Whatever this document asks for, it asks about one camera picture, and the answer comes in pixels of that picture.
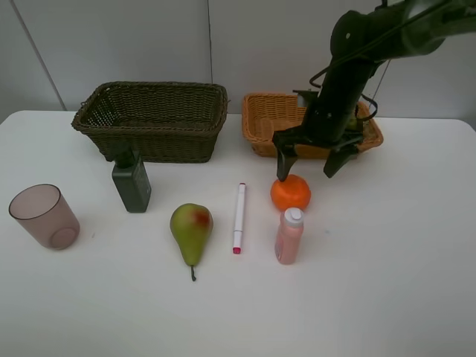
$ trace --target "green pear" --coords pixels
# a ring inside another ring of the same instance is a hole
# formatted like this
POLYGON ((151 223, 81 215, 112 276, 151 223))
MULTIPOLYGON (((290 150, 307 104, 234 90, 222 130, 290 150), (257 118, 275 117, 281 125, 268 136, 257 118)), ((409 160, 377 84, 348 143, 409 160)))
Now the green pear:
POLYGON ((193 281, 196 280, 193 267, 200 263, 212 229, 213 218, 210 211, 193 203, 177 208, 170 219, 170 230, 185 263, 191 268, 193 281))
POLYGON ((349 120, 349 123, 347 124, 347 128, 348 130, 357 130, 357 118, 355 117, 355 115, 353 115, 350 120, 349 120))

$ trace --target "marker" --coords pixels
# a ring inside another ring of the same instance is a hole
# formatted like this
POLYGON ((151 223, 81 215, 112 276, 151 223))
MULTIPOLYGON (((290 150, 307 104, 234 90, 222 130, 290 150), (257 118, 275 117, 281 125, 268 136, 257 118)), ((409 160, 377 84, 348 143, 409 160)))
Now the marker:
POLYGON ((233 231, 233 253, 241 254, 241 241, 243 237, 243 216, 245 215, 246 184, 239 184, 237 197, 237 215, 233 231))

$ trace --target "pink bottle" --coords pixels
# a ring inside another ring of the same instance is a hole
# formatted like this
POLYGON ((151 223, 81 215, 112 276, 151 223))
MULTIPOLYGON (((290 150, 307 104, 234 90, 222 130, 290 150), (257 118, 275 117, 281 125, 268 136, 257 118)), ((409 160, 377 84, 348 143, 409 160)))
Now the pink bottle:
POLYGON ((304 212, 299 208, 288 208, 281 214, 274 251, 281 264, 292 264, 299 251, 300 238, 304 232, 304 212))

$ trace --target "white wall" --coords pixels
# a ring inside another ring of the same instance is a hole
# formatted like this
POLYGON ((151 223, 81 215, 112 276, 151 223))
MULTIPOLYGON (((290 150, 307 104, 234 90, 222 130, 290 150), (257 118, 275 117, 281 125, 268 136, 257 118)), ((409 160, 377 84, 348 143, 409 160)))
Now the white wall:
MULTIPOLYGON (((370 12, 376 0, 210 0, 213 80, 240 113, 245 94, 308 89, 331 60, 330 37, 348 10, 370 12)), ((368 83, 373 96, 383 68, 368 83)))
POLYGON ((0 123, 25 109, 62 108, 13 8, 0 0, 0 123))
MULTIPOLYGON (((15 3, 68 110, 110 80, 212 80, 207 0, 15 3)), ((309 88, 330 61, 338 18, 379 3, 210 0, 213 81, 227 88, 229 111, 240 112, 249 92, 309 88)), ((430 56, 394 60, 376 94, 379 115, 459 118, 476 128, 475 40, 458 36, 430 56)), ((17 110, 61 110, 8 0, 0 0, 0 46, 0 122, 17 110)), ((375 94, 384 69, 367 94, 375 94)))
POLYGON ((392 61, 376 99, 380 116, 458 118, 476 128, 476 34, 425 57, 392 61))
POLYGON ((68 110, 113 80, 210 82, 206 0, 15 0, 68 110))

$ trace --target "orange wicker basket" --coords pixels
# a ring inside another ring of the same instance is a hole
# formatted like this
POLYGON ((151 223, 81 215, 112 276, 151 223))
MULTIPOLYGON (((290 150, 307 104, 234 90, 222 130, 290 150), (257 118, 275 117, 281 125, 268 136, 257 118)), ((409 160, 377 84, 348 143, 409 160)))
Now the orange wicker basket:
MULTIPOLYGON (((306 108, 298 107, 297 95, 249 94, 243 101, 243 136, 251 143, 253 151, 260 156, 276 157, 272 138, 274 131, 298 126, 306 108)), ((358 104, 358 118, 369 115, 368 107, 358 104)), ((359 152, 382 145, 384 138, 374 119, 364 123, 364 142, 358 145, 359 152)), ((296 145, 300 158, 327 158, 328 149, 296 145)))

